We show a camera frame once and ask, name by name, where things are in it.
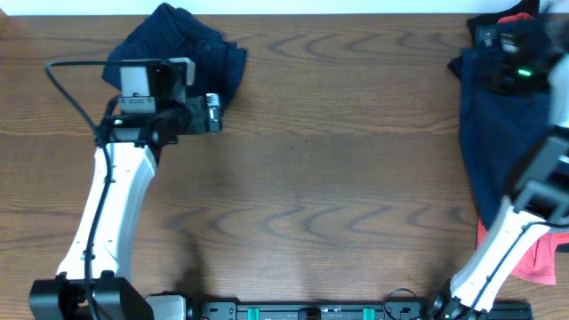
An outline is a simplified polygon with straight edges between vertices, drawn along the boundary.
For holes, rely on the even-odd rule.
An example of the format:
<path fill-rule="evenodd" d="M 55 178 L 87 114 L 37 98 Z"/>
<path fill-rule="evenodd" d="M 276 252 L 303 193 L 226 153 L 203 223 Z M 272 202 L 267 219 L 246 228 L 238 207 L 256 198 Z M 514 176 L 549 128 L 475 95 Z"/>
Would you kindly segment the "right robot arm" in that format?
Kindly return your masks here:
<path fill-rule="evenodd" d="M 568 27 L 518 20 L 476 29 L 462 54 L 460 144 L 486 236 L 429 305 L 429 319 L 527 319 L 496 304 L 543 236 L 568 229 Z"/>

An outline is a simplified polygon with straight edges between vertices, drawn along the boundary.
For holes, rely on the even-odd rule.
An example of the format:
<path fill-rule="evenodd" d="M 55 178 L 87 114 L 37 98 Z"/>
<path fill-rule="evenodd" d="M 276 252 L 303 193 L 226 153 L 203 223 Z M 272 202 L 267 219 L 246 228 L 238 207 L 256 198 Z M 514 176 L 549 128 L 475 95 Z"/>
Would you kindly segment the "navy blue shorts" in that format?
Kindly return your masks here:
<path fill-rule="evenodd" d="M 568 226 L 568 167 L 559 162 L 568 153 L 568 86 L 559 79 L 568 48 L 553 43 L 560 60 L 547 91 L 499 94 L 487 81 L 461 82 L 461 151 L 486 228 L 523 212 L 530 226 Z"/>

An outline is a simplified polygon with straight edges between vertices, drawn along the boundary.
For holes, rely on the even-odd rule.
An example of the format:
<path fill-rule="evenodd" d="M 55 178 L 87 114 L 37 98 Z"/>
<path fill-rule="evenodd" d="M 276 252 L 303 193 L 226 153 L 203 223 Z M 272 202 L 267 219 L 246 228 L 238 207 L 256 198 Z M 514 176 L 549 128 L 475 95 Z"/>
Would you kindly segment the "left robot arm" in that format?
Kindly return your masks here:
<path fill-rule="evenodd" d="M 198 306 L 181 293 L 145 297 L 133 287 L 132 248 L 162 149 L 181 135 L 220 132 L 220 97 L 188 95 L 196 67 L 186 57 L 113 65 L 121 92 L 108 101 L 100 123 L 62 93 L 93 131 L 92 185 L 56 276 L 32 284 L 29 307 L 36 319 L 198 319 Z"/>

